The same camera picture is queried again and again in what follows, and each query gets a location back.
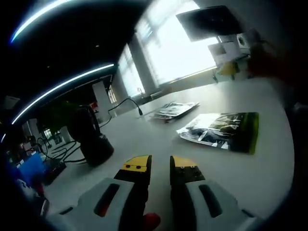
black cable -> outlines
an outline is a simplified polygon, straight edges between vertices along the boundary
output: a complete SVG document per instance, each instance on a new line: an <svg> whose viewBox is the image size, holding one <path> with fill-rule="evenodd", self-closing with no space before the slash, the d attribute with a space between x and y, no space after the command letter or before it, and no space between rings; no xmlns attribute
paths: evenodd
<svg viewBox="0 0 308 231"><path fill-rule="evenodd" d="M112 119L112 116L110 114L109 114L109 116L110 116L109 120L106 123L104 123L103 125L101 125L100 128L104 127L105 125L107 125L110 122L110 120Z"/></svg>
<svg viewBox="0 0 308 231"><path fill-rule="evenodd" d="M77 147L77 148L75 148L69 155L67 155L67 156L63 159L63 162L64 162L64 163L77 163L77 162L81 162L81 161L86 160L86 158L82 158L82 159L79 159L79 160L67 160L67 161L66 161L66 159L67 159L71 154L73 154L76 150L78 150L79 148L80 148L80 146Z"/></svg>
<svg viewBox="0 0 308 231"><path fill-rule="evenodd" d="M63 145L61 145L61 146L59 146L59 147L57 147L56 149L58 149L58 148L62 148L63 146L66 146L66 145L68 145L68 144L70 144L70 143L74 143L71 147L69 147L63 154L59 154L58 156L62 156L61 158L60 158L60 160L63 160L63 158L65 158L65 156L66 156L66 154L68 153L68 151L69 150L71 150L76 144L77 144L77 142L76 141L70 141L70 142L68 142L68 143L65 143L65 144L63 144Z"/></svg>
<svg viewBox="0 0 308 231"><path fill-rule="evenodd" d="M41 139L41 140L43 141L43 143L45 144L46 153L43 152L42 146L39 144L39 139ZM38 146L39 146L39 148L40 148L40 151L44 154L44 156L46 156L46 157L45 157L45 160L43 161L43 163L46 162L47 158L52 159L51 157L48 156L47 144L46 144L46 142L44 141L44 139L43 139L42 137L38 137L38 139L37 139L37 144L38 144Z"/></svg>
<svg viewBox="0 0 308 231"><path fill-rule="evenodd" d="M63 148L63 149L60 149L60 150L58 150L58 151L52 152L51 154L58 153L58 152L60 152L60 151L63 151L64 149L67 151L67 148Z"/></svg>
<svg viewBox="0 0 308 231"><path fill-rule="evenodd" d="M63 148L63 149L60 149L60 150L58 150L58 151L56 151L56 152L51 153L51 154L56 154L56 153L61 152L61 151L63 151L63 150L65 150L63 153L60 153L60 154L58 154L58 155L56 155L56 156L53 156L52 159L56 159L56 158L58 158L59 156L65 155L65 154L67 153L67 148Z"/></svg>
<svg viewBox="0 0 308 231"><path fill-rule="evenodd" d="M120 106L122 103L124 103L126 100L131 100L131 101L138 107L139 115L143 115L143 112L142 112L142 110L139 108L138 104L137 104L133 99L131 99L131 98L126 98L126 99L123 100L121 103L119 103L117 106L115 106L115 107L113 107L113 108L111 108L111 109L108 110L108 114L109 114L110 118L109 118L109 120L108 120L106 123L104 123L103 125L101 125L100 128L102 128L102 127L104 127L105 125L107 125L107 124L110 122L110 120L112 119L112 116L110 115L110 111L112 111L112 110L116 109L117 107L119 107L119 106Z"/></svg>

cable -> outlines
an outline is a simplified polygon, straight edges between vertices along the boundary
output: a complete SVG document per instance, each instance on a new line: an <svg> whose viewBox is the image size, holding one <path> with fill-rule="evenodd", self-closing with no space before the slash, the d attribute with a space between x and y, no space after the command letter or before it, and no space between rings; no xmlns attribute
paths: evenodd
<svg viewBox="0 0 308 231"><path fill-rule="evenodd" d="M212 77L213 77L213 79L215 80L215 82L218 83L218 79L217 79L217 77L216 77L216 70L217 70L217 69L213 69L213 75L212 75Z"/></svg>
<svg viewBox="0 0 308 231"><path fill-rule="evenodd" d="M66 145L68 145L68 144L70 144L70 143L76 143L76 141L70 141L70 142L67 142L67 143L65 143L65 144L62 144L61 146L56 147L54 150L57 150L57 149L59 149L59 148L62 148L62 147L66 146Z"/></svg>
<svg viewBox="0 0 308 231"><path fill-rule="evenodd" d="M63 149L60 149L60 150L58 150L58 151L55 151L55 152L53 152L53 153L51 153L51 154L55 154L55 153L58 153L58 152L60 152L60 151L62 151L62 150L66 150L67 151L67 148L63 148Z"/></svg>
<svg viewBox="0 0 308 231"><path fill-rule="evenodd" d="M58 154L58 155L56 155L56 156L53 156L52 159L56 159L56 158L58 158L59 156L65 155L65 154L67 153L67 148L63 148L63 149L61 149L61 150L58 150L58 151L56 151L56 152L51 153L51 154L55 154L55 153L61 152L61 151L63 151L63 150L65 150L63 153L60 153L60 154Z"/></svg>
<svg viewBox="0 0 308 231"><path fill-rule="evenodd" d="M120 106L122 103L124 103L126 100L131 100L131 101L138 107L139 115L141 115L141 116L143 115L143 112L142 112L142 110L139 108L138 104L137 104L133 99L131 99L131 98L126 98L126 99L123 100L121 103L119 103L117 106L115 106L115 107L113 107L113 108L111 108L111 109L108 110L108 114L109 114L110 118L109 118L109 120L108 120L106 123L104 123L103 125L101 125L100 128L102 128L102 127L104 127L105 125L107 125L107 124L110 122L110 120L112 119L112 116L110 115L110 111L112 111L112 110L116 109L117 107L119 107L119 106Z"/></svg>
<svg viewBox="0 0 308 231"><path fill-rule="evenodd" d="M63 158L65 158L66 154L68 153L68 151L71 150L71 149L77 144L77 142L76 142L76 141L70 141L70 142L68 142L68 143L65 143L65 144L63 144L63 145L61 145L61 146L55 148L55 149L59 149L59 148L62 148L63 146L66 146L66 145L68 145L68 144L70 144L70 143L74 143L74 144L73 144L72 146L70 146L68 149L66 149L66 151L65 151L64 153L55 156L55 158L57 158L57 157L63 155L63 156L60 158L60 160L63 160Z"/></svg>
<svg viewBox="0 0 308 231"><path fill-rule="evenodd" d="M41 139L41 140L43 141L43 143L45 144L46 153L43 152L42 146L39 144L39 139ZM42 137L38 137L38 139L37 139L37 144L38 144L38 146L39 146L39 148L40 148L40 151L44 154L44 156L46 156L46 157L45 157L45 160L43 161L43 163L46 162L47 158L52 159L51 157L48 156L47 144L46 144L46 142L44 141L44 139L43 139Z"/></svg>
<svg viewBox="0 0 308 231"><path fill-rule="evenodd" d="M64 163L77 163L77 162L81 162L81 161L86 160L86 158L82 158L82 159L79 159L79 160L67 160L67 161L66 161L66 159L67 159L71 154L73 154L76 150L78 150L79 148L80 148L80 146L77 147L77 148L75 148L69 155L67 155L67 156L63 159L63 162L64 162Z"/></svg>

led light strip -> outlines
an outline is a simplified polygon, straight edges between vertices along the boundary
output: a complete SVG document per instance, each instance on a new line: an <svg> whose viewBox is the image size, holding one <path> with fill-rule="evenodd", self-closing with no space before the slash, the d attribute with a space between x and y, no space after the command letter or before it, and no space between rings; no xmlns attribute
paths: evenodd
<svg viewBox="0 0 308 231"><path fill-rule="evenodd" d="M52 10L53 8L62 5L63 3L69 2L72 0L57 0L54 1L53 3L45 6L43 9L39 10L38 12L36 12L33 16L31 16L24 24L22 24L18 30L15 32L11 43L14 41L14 39L27 27L29 26L33 21L35 21L37 18L39 18L40 16L42 16L44 13Z"/></svg>
<svg viewBox="0 0 308 231"><path fill-rule="evenodd" d="M49 90L48 92L42 94L40 97L38 97L37 99L35 99L32 103L30 103L26 108L24 108L16 117L15 119L12 121L12 124L16 123L16 121L27 111L29 110L33 105L35 105L38 101L40 101L41 99L45 98L47 95L49 95L50 93L52 93L53 91L63 87L64 85L70 83L70 82L73 82L79 78L82 78L84 76L87 76L89 74L92 74L94 72L97 72L97 71L100 71L100 70L103 70L103 69L106 69L106 68L109 68L109 67L112 67L114 66L114 64L110 64L110 65L106 65L106 66L102 66L100 68L97 68L97 69L94 69L94 70L91 70L91 71L88 71L82 75L79 75L79 76L76 76L74 78L71 78L69 79L68 81L64 82L64 83L61 83L59 84L58 86L54 87L53 89Z"/></svg>

bright window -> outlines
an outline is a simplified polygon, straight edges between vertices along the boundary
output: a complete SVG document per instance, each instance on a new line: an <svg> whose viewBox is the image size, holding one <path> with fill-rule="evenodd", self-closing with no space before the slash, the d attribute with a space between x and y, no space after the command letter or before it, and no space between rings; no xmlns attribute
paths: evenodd
<svg viewBox="0 0 308 231"><path fill-rule="evenodd" d="M125 46L120 57L119 70L125 89L130 97L136 97L144 93L144 88L128 45Z"/></svg>
<svg viewBox="0 0 308 231"><path fill-rule="evenodd" d="M199 9L192 0L157 0L137 24L137 37L156 84L215 66L208 45L216 37L190 42L176 15Z"/></svg>
<svg viewBox="0 0 308 231"><path fill-rule="evenodd" d="M52 133L50 132L50 129L46 129L44 131L44 135L47 139L50 139L52 137Z"/></svg>
<svg viewBox="0 0 308 231"><path fill-rule="evenodd" d="M112 89L112 86L110 86L110 88L109 88L108 96L109 96L109 99L110 99L111 103L115 103L116 102L116 96L115 96L114 90Z"/></svg>

white table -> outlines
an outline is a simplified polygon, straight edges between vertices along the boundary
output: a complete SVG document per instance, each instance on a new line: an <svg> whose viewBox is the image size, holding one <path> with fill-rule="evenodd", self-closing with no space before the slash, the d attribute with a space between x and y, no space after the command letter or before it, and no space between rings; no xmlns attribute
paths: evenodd
<svg viewBox="0 0 308 231"><path fill-rule="evenodd" d="M172 102L200 102L200 106L173 123L151 120L149 112ZM286 198L292 184L294 149L288 119L278 92L267 79L223 82L175 92L141 106L144 116L132 110L102 128L115 148L104 164L69 164L48 187L50 213L76 205L82 193L105 177L113 178L123 163L151 154L152 173L145 212L156 212L159 229L172 223L169 157L178 155L195 161L206 179L211 179L238 200L239 207L268 218ZM254 155L233 153L181 139L176 130L201 113L259 112L259 133ZM71 156L82 158L80 151Z"/></svg>

